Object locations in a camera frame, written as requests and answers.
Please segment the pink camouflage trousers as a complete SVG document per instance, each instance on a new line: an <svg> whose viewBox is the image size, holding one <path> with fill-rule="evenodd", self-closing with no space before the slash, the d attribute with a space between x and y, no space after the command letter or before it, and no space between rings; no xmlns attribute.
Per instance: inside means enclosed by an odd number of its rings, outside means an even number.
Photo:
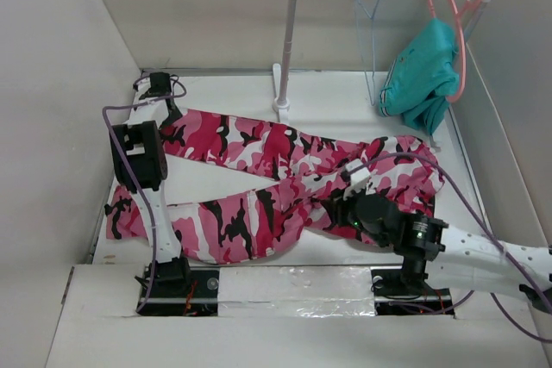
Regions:
<svg viewBox="0 0 552 368"><path fill-rule="evenodd" d="M229 265L282 253L306 228L370 244L361 231L333 223L323 206L344 192L342 169L354 160L369 164L367 192L385 196L405 213L432 215L444 185L431 148L412 135L348 142L282 123L185 109L160 138L168 155L272 181L264 189L170 207L184 255L204 263Z"/></svg>

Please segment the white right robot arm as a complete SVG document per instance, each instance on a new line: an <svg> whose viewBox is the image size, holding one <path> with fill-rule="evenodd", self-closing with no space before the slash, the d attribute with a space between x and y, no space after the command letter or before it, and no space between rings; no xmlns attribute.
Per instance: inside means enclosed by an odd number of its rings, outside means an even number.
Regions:
<svg viewBox="0 0 552 368"><path fill-rule="evenodd" d="M351 227L402 258L398 282L417 294L426 287L509 296L551 311L551 250L468 232L425 214L406 213L377 194L322 202L332 226Z"/></svg>

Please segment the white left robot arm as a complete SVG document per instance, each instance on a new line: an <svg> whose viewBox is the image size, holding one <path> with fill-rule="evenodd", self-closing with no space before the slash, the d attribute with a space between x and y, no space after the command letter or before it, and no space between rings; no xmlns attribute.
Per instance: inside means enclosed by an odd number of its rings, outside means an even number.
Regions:
<svg viewBox="0 0 552 368"><path fill-rule="evenodd" d="M107 116L111 108L103 109L120 184L117 198L105 206L105 214L117 240L142 221L154 257L144 276L136 280L146 289L167 289L174 296L183 296L191 288L192 275L168 214L164 192L168 164L160 138L160 128L182 116L174 102L174 86L179 81L166 72L152 72L147 79L149 86L130 107L126 122L111 124Z"/></svg>

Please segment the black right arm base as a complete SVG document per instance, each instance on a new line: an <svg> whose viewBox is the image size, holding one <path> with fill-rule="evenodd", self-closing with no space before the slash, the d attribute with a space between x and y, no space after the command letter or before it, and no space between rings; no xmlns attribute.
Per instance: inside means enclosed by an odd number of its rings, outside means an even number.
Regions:
<svg viewBox="0 0 552 368"><path fill-rule="evenodd" d="M433 289L425 281L407 281L402 265L370 266L374 308L377 316L454 316L449 289Z"/></svg>

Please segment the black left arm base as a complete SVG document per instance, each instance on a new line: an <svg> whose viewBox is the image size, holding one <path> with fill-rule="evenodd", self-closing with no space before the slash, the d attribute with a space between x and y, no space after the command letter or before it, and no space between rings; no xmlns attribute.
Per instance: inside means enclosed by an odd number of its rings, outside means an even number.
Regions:
<svg viewBox="0 0 552 368"><path fill-rule="evenodd" d="M190 266L185 257L151 265L135 280L141 286L136 313L141 316L218 316L218 266Z"/></svg>

